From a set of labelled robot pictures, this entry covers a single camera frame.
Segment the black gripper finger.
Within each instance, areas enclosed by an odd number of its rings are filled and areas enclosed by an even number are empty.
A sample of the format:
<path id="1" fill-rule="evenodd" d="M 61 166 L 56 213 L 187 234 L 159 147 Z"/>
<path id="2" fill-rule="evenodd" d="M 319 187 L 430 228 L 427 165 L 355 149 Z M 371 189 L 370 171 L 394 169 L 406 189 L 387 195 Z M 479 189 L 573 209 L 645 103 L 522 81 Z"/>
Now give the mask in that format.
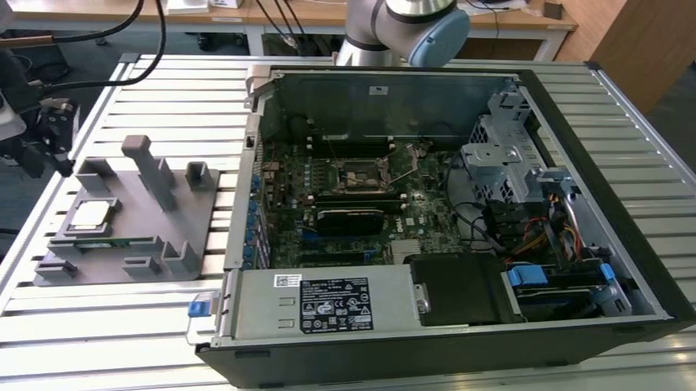
<path id="1" fill-rule="evenodd" d="M 1 141 L 1 162 L 18 167 L 29 178 L 41 178 L 44 174 L 41 155 L 18 138 Z"/>
<path id="2" fill-rule="evenodd" d="M 34 147 L 64 178 L 73 173 L 74 160 L 68 153 L 78 131 L 78 115 L 80 104 L 73 99 L 48 99 L 38 112 Z"/>

